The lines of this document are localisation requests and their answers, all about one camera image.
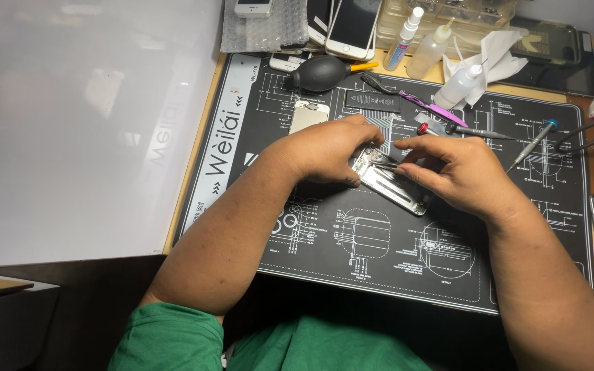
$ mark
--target person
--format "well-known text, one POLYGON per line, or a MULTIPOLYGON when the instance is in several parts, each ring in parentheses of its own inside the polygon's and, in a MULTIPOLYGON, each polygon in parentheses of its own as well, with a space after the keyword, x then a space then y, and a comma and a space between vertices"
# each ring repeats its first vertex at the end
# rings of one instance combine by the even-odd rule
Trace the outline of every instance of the person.
MULTIPOLYGON (((177 242, 130 316, 109 369, 221 370, 224 316, 252 282, 290 192, 302 180, 359 187, 348 161, 368 141, 380 146, 384 138, 352 115, 266 148, 177 242)), ((396 172, 485 222, 501 319, 519 368, 594 370, 594 291, 485 142, 425 135, 394 146, 411 149, 396 172), (415 164, 421 158, 445 166, 435 173, 415 164)), ((429 368, 390 336, 305 316, 245 337, 227 370, 429 368)))

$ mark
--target hand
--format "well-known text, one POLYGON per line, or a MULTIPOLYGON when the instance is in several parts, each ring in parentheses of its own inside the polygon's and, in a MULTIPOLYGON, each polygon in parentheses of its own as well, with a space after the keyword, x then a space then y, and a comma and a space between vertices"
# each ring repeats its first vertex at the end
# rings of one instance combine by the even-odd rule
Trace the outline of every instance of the hand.
POLYGON ((353 155, 359 156, 359 146, 369 140, 379 147, 384 143, 384 136, 363 115, 356 114, 309 126, 279 139, 264 152, 281 158, 294 169, 299 180, 341 181, 359 187, 359 175, 350 168, 348 161, 353 155))
POLYGON ((532 203, 507 177, 494 152, 483 139, 423 135, 398 140, 398 149, 412 149, 396 173, 433 191, 451 206, 485 222, 500 222, 521 213, 532 203), (440 173, 416 165, 441 159, 440 173))

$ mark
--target white bottle cap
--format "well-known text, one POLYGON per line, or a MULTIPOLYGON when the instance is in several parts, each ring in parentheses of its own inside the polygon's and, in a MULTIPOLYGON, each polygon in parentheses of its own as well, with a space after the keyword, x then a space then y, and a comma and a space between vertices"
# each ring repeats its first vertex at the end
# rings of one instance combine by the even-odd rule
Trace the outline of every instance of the white bottle cap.
POLYGON ((448 38, 450 38, 451 34, 453 33, 453 31, 451 31, 451 24, 453 24, 454 20, 455 18, 451 19, 447 25, 439 26, 437 28, 437 30, 434 32, 434 35, 432 36, 435 43, 442 44, 448 41, 448 38))
POLYGON ((473 65, 471 68, 466 69, 465 76, 467 79, 474 80, 483 73, 482 65, 473 65))
POLYGON ((409 16, 409 19, 407 19, 403 25, 403 29, 400 30, 401 39, 411 40, 414 38, 414 35, 417 33, 418 24, 420 23, 420 19, 423 17, 423 14, 425 14, 423 8, 414 8, 412 15, 409 16))

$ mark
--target wooden desk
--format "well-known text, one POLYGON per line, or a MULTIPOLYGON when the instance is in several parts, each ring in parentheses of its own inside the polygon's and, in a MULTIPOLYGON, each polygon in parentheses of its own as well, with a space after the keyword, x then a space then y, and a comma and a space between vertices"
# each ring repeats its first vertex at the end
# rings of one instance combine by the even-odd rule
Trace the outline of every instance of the wooden desk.
MULTIPOLYGON (((393 76, 400 76, 400 77, 408 77, 407 73, 405 72, 405 63, 408 61, 406 58, 403 63, 401 63, 400 67, 395 71, 388 72, 382 67, 382 62, 384 61, 384 56, 386 53, 382 49, 377 49, 375 59, 373 62, 378 62, 380 65, 372 69, 373 72, 382 73, 385 75, 393 75, 393 76)), ((182 184, 182 190, 180 192, 180 197, 178 199, 176 211, 174 213, 173 221, 171 223, 171 228, 169 230, 169 235, 166 239, 166 243, 164 245, 164 254, 168 254, 173 242, 173 237, 176 232, 178 219, 180 217, 180 211, 182 205, 185 201, 187 186, 189 185, 189 178, 191 176, 192 170, 194 169, 196 157, 199 152, 199 147, 201 147, 201 140, 203 137, 203 132, 205 131, 206 121, 208 119, 208 114, 210 113, 210 108, 212 107, 213 98, 215 96, 215 92, 217 90, 217 83, 219 82, 219 77, 221 76, 222 69, 224 67, 224 61, 226 59, 226 54, 219 55, 219 61, 217 63, 217 68, 215 69, 215 74, 212 77, 212 84, 210 85, 210 92, 208 94, 208 99, 205 104, 205 108, 203 109, 202 117, 201 117, 201 124, 199 126, 199 132, 196 137, 196 141, 194 142, 194 148, 191 152, 191 158, 189 160, 189 165, 187 166, 186 175, 182 184)), ((426 81, 431 82, 439 82, 443 84, 443 67, 441 67, 441 63, 439 68, 435 68, 431 71, 425 79, 426 81)), ((576 105, 581 106, 586 112, 588 111, 588 106, 590 105, 591 100, 587 98, 577 98, 577 97, 567 97, 563 94, 556 94, 550 92, 541 92, 538 90, 533 89, 525 89, 519 87, 511 87, 508 85, 501 85, 501 84, 492 84, 488 91, 491 92, 499 92, 503 94, 510 94, 516 95, 520 97, 526 98, 534 98, 540 100, 546 100, 549 102, 557 102, 557 103, 573 103, 576 105)), ((588 139, 594 139, 594 128, 590 130, 588 133, 588 139)), ((591 192, 594 193, 594 150, 590 151, 590 177, 591 177, 591 192)))

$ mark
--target bubble wrap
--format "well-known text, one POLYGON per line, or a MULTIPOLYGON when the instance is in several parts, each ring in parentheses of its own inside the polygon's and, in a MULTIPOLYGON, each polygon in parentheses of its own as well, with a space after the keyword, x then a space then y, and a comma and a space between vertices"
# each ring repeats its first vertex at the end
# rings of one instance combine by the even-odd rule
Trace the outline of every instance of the bubble wrap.
POLYGON ((240 18, 235 0, 226 0, 221 52, 273 52, 307 41, 306 0, 274 0, 267 18, 240 18))

